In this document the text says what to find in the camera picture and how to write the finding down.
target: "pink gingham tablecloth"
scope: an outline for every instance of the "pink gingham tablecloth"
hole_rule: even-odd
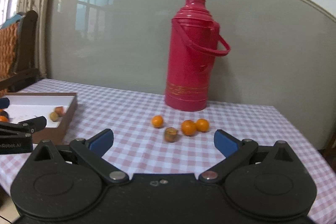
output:
[[[314,179],[318,194],[309,216],[319,224],[336,222],[336,175],[307,139],[272,106],[211,101],[199,112],[167,107],[162,95],[44,79],[23,92],[76,92],[78,108],[65,141],[90,138],[105,128],[114,132],[113,147],[103,156],[130,176],[134,173],[195,173],[217,164],[224,156],[213,144],[216,129],[259,145],[286,140]],[[176,143],[163,140],[164,129],[151,127],[154,115],[166,126],[179,128],[187,119],[205,118],[208,133],[182,136]],[[9,193],[11,183],[29,154],[0,156],[0,184]]]

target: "blue cloth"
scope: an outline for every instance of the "blue cloth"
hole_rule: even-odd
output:
[[[1,26],[1,29],[7,28],[10,24],[13,24],[17,21],[19,21],[22,18],[22,16],[16,14],[12,16],[11,18],[8,18]]]

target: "wooden chair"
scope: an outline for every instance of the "wooden chair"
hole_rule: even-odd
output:
[[[336,146],[334,147],[336,141],[336,123],[334,126],[334,133],[332,134],[327,147],[324,150],[323,157],[327,159],[328,157],[336,157]]]
[[[19,15],[16,22],[0,30],[0,97],[39,79],[39,70],[34,68],[38,15],[33,10]]]

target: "floor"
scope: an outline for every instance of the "floor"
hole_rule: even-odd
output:
[[[10,222],[19,217],[12,199],[2,187],[0,187],[0,216],[8,219]],[[8,224],[8,222],[0,218],[0,224]]]

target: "orange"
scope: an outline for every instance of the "orange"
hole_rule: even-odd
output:
[[[0,116],[0,122],[8,122],[7,117],[5,117],[5,116]]]
[[[63,106],[57,106],[57,107],[55,107],[54,112],[56,112],[59,117],[63,117],[64,114],[65,114]]]
[[[196,129],[200,132],[207,132],[209,130],[209,122],[206,119],[198,119],[196,121]]]
[[[181,130],[184,135],[192,136],[196,133],[196,124],[192,120],[186,120],[181,124]]]
[[[153,119],[152,119],[152,125],[153,125],[155,128],[160,128],[160,127],[162,127],[162,126],[163,126],[163,123],[164,123],[163,118],[162,118],[162,116],[160,116],[160,115],[156,115],[156,116],[154,116]]]

